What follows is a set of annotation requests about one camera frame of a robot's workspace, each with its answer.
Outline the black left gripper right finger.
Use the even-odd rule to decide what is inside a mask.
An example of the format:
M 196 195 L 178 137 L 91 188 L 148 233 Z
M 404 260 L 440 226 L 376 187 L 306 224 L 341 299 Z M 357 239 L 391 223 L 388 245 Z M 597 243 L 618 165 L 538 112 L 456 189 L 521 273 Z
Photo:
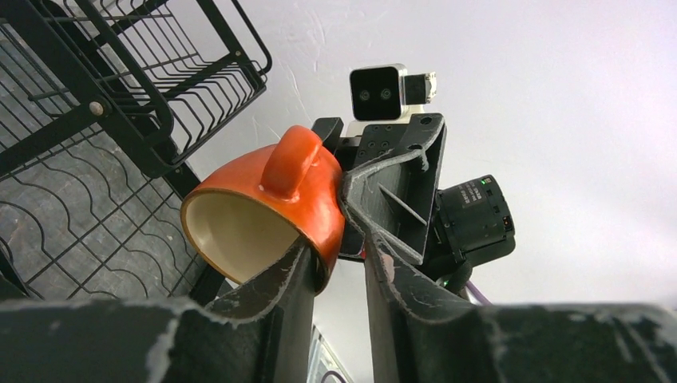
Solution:
M 673 382 L 676 314 L 645 304 L 476 306 L 366 241 L 377 382 Z

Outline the small orange cup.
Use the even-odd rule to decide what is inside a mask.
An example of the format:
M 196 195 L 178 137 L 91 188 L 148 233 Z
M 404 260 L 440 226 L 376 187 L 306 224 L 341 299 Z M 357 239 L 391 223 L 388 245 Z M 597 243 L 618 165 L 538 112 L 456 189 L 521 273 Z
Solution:
M 276 144 L 216 169 L 183 200 L 189 242 L 223 276 L 243 284 L 280 260 L 297 239 L 315 257 L 315 292 L 338 259 L 345 218 L 342 169 L 309 128 L 290 127 Z

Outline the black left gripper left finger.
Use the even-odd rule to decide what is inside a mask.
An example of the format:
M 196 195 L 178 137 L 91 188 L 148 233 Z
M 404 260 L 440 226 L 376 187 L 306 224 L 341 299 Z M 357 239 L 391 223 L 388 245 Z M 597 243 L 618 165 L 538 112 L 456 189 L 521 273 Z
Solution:
M 315 296 L 296 240 L 207 306 L 188 298 L 38 301 L 1 283 L 4 382 L 304 382 Z

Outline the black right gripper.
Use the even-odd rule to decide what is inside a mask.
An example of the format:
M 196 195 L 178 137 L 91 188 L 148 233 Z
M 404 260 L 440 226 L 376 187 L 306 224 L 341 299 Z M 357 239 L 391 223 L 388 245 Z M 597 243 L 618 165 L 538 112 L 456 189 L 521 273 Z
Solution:
M 382 240 L 433 281 L 466 281 L 474 267 L 515 249 L 512 214 L 493 176 L 438 187 L 443 115 L 371 123 L 361 137 L 341 139 L 343 126 L 340 117 L 322 117 L 311 131 L 347 171 L 340 202 L 362 249 Z

